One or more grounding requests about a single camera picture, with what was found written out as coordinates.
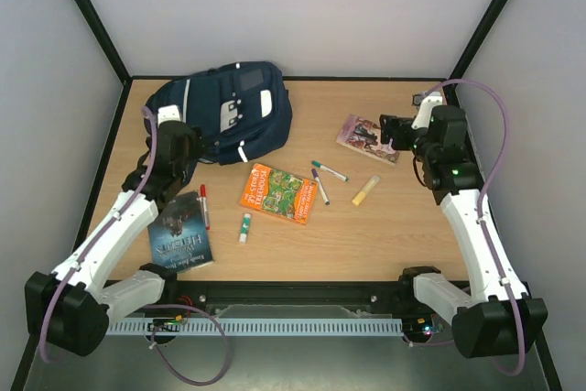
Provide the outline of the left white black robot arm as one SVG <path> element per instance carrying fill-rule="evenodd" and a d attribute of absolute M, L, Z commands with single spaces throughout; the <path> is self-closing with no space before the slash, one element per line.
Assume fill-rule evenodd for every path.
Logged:
<path fill-rule="evenodd" d="M 114 206 L 50 274 L 35 272 L 25 284 L 27 329 L 49 363 L 48 346 L 85 356 L 110 325 L 161 299 L 164 268 L 148 264 L 115 284 L 108 277 L 129 245 L 179 193 L 189 168 L 205 150 L 201 130 L 180 121 L 151 125 L 149 163 L 130 173 Z"/>

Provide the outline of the pink purple paperback book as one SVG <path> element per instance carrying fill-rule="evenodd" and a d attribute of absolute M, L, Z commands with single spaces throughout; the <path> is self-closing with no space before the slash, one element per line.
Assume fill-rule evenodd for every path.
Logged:
<path fill-rule="evenodd" d="M 390 165 L 395 165 L 400 155 L 390 144 L 382 143 L 381 127 L 378 123 L 354 114 L 350 114 L 344 122 L 336 142 Z"/>

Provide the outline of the orange treehouse book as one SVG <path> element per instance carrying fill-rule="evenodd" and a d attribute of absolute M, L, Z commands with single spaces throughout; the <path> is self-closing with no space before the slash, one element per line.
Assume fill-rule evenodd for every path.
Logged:
<path fill-rule="evenodd" d="M 306 225 L 317 192 L 314 180 L 254 164 L 239 202 L 247 209 Z"/>

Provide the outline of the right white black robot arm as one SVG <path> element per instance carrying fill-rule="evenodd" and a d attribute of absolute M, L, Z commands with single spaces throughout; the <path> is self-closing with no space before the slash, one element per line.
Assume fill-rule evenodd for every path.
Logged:
<path fill-rule="evenodd" d="M 421 163 L 423 182 L 456 237 L 470 287 L 464 292 L 435 267 L 411 267 L 402 274 L 401 303 L 410 310 L 433 309 L 450 325 L 466 358 L 525 356 L 548 310 L 530 296 L 505 254 L 479 169 L 466 150 L 465 112 L 439 104 L 421 108 L 414 118 L 381 115 L 379 123 L 382 143 L 412 152 Z"/>

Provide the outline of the navy blue student backpack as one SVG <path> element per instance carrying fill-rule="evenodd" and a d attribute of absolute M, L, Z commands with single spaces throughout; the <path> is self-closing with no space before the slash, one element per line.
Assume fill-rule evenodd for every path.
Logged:
<path fill-rule="evenodd" d="M 152 112 L 176 105 L 201 130 L 202 163 L 248 162 L 284 146 L 292 107 L 281 70 L 268 61 L 236 62 L 170 81 L 151 95 Z"/>

